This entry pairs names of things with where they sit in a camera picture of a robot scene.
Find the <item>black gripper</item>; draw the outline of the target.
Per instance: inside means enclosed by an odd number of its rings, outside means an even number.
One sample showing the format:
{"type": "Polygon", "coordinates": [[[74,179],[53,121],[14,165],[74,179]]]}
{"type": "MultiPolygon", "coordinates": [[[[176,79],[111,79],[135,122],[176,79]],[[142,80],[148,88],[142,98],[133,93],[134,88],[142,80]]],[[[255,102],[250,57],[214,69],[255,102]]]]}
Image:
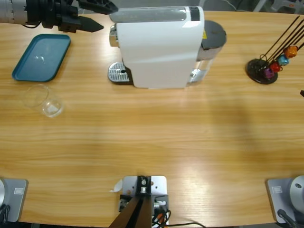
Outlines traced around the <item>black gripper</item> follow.
{"type": "MultiPolygon", "coordinates": [[[[42,25],[46,29],[54,26],[59,31],[76,33],[78,30],[97,32],[104,27],[91,18],[78,16],[78,9],[71,0],[28,0],[26,1],[26,27],[34,29],[42,25]]],[[[118,11],[111,0],[78,0],[80,8],[109,15],[118,11]]]]}

